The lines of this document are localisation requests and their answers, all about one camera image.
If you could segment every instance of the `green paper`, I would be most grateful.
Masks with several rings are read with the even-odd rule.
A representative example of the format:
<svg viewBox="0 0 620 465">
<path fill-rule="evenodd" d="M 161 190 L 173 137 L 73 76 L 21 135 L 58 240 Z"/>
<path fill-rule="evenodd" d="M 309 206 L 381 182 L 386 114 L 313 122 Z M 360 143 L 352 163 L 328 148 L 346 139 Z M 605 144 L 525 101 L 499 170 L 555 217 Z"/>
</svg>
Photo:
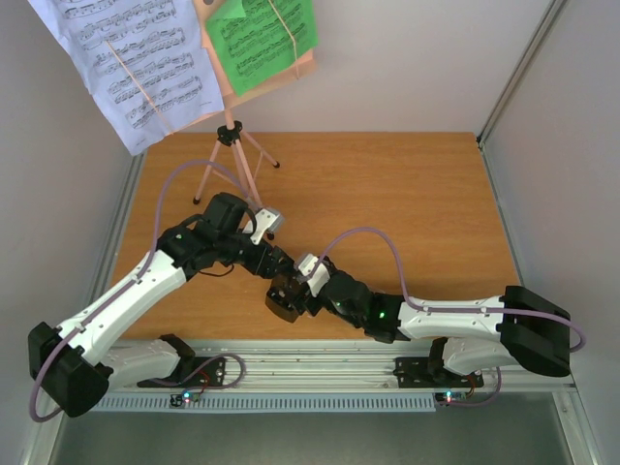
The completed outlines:
<svg viewBox="0 0 620 465">
<path fill-rule="evenodd" d="M 245 17 L 243 0 L 226 0 L 224 5 L 218 8 L 209 20 L 235 19 L 237 17 Z"/>
<path fill-rule="evenodd" d="M 312 0 L 272 1 L 295 37 L 297 58 L 315 47 Z M 268 0 L 227 0 L 206 21 L 206 31 L 236 95 L 295 62 L 291 36 Z"/>
</svg>

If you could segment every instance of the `metal grille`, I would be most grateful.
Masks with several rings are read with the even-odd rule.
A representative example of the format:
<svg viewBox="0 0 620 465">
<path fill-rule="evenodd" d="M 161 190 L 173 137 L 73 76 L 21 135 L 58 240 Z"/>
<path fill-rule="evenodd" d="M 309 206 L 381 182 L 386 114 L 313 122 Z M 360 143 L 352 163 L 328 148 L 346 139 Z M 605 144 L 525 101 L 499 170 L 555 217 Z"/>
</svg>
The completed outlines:
<svg viewBox="0 0 620 465">
<path fill-rule="evenodd" d="M 172 407 L 169 393 L 116 393 L 107 395 L 95 412 L 182 412 L 260 414 L 303 412 L 434 412 L 432 394 L 318 393 L 260 394 L 208 393 L 200 401 Z"/>
</svg>

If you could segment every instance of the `orange wooden board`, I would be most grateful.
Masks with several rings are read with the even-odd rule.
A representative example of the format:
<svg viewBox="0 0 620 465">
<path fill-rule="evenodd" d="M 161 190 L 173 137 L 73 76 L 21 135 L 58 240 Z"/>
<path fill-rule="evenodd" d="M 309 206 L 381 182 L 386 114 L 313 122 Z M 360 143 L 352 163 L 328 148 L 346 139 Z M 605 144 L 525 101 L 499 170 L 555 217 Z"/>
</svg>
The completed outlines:
<svg viewBox="0 0 620 465">
<path fill-rule="evenodd" d="M 266 205 L 286 221 L 275 243 L 292 257 L 319 255 L 341 232 L 374 226 L 402 256 L 410 294 L 434 299 L 498 295 L 516 284 L 512 258 L 472 134 L 297 133 L 255 134 L 278 159 L 263 163 L 258 187 Z M 150 243 L 162 184 L 181 163 L 206 158 L 215 137 L 176 134 L 151 147 L 120 249 L 115 279 L 127 273 Z M 244 144 L 251 165 L 258 154 Z M 234 167 L 223 147 L 219 162 Z M 208 199 L 234 187 L 211 176 L 201 205 L 192 198 L 202 168 L 174 181 L 162 228 L 201 212 Z M 376 290 L 398 293 L 394 258 L 385 243 L 362 233 L 329 254 L 338 267 Z M 363 333 L 322 312 L 288 324 L 264 306 L 269 282 L 242 267 L 225 278 L 197 276 L 168 295 L 125 334 L 155 338 L 174 332 L 194 339 L 337 339 Z"/>
</svg>

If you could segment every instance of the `robotic arm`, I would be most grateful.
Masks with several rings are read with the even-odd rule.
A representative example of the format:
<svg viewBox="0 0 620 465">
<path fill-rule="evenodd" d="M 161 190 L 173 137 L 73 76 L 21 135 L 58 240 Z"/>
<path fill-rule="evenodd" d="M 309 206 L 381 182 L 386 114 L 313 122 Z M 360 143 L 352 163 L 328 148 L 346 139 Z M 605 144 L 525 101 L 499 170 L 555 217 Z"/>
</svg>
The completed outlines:
<svg viewBox="0 0 620 465">
<path fill-rule="evenodd" d="M 241 229 L 246 213 L 251 221 Z M 446 376 L 511 364 L 546 376 L 570 374 L 566 326 L 483 311 L 506 306 L 570 318 L 524 288 L 508 287 L 503 296 L 476 301 L 412 298 L 411 305 L 403 295 L 370 291 L 328 258 L 318 266 L 313 255 L 295 263 L 282 249 L 264 240 L 265 235 L 272 237 L 282 222 L 276 210 L 264 208 L 255 215 L 244 200 L 218 194 L 203 214 L 160 236 L 150 263 L 147 255 L 106 294 L 56 328 L 41 323 L 32 329 L 28 336 L 31 376 L 37 378 L 64 340 L 66 346 L 57 351 L 41 385 L 69 417 L 90 410 L 108 390 L 152 378 L 182 380 L 191 370 L 195 354 L 173 335 L 130 349 L 114 350 L 111 346 L 151 306 L 216 262 L 240 264 L 253 275 L 270 279 L 266 305 L 288 322 L 305 312 L 314 316 L 324 308 L 381 342 L 437 338 L 428 371 L 438 383 Z M 98 310 L 104 302 L 109 303 L 107 308 Z M 101 313 L 85 325 L 84 320 L 95 311 Z"/>
</svg>

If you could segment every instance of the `music stand holder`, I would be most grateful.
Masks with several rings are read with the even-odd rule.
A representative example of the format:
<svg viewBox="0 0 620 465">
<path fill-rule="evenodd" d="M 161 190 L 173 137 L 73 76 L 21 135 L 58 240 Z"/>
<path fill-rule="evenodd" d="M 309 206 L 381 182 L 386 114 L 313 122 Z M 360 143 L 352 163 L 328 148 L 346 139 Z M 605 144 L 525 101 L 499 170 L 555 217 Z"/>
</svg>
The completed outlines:
<svg viewBox="0 0 620 465">
<path fill-rule="evenodd" d="M 220 147 L 222 145 L 230 147 L 232 149 L 232 155 L 234 156 L 234 162 L 236 164 L 236 170 L 239 175 L 239 182 L 241 183 L 241 186 L 243 186 L 245 191 L 250 194 L 250 196 L 254 200 L 254 203 L 257 206 L 263 206 L 263 203 L 261 202 L 261 197 L 259 196 L 259 191 L 256 188 L 256 176 L 259 173 L 261 161 L 263 157 L 265 157 L 274 168 L 280 168 L 280 163 L 277 162 L 271 155 L 269 155 L 266 150 L 258 142 L 256 142 L 256 140 L 252 137 L 252 135 L 250 135 L 250 133 L 243 129 L 243 125 L 240 121 L 233 120 L 233 114 L 229 109 L 224 110 L 224 118 L 226 119 L 226 125 L 220 126 L 217 129 L 217 140 L 215 141 L 215 145 L 213 146 L 213 151 L 211 152 L 209 161 L 215 162 L 215 159 L 217 158 Z M 241 145 L 241 135 L 248 139 L 250 143 L 254 145 L 259 150 L 259 152 L 261 152 L 261 157 L 259 158 L 259 162 L 257 163 L 254 174 L 252 174 L 252 172 L 250 171 L 248 161 L 245 158 L 245 152 L 243 151 L 243 146 Z M 201 184 L 199 185 L 198 191 L 194 195 L 194 205 L 198 205 L 201 202 L 202 191 L 204 190 L 206 179 L 209 177 L 211 172 L 212 167 L 207 166 L 204 170 L 204 174 L 202 175 L 202 180 Z M 223 176 L 217 171 L 215 172 L 215 174 L 223 177 L 224 179 L 227 179 L 225 176 Z"/>
</svg>

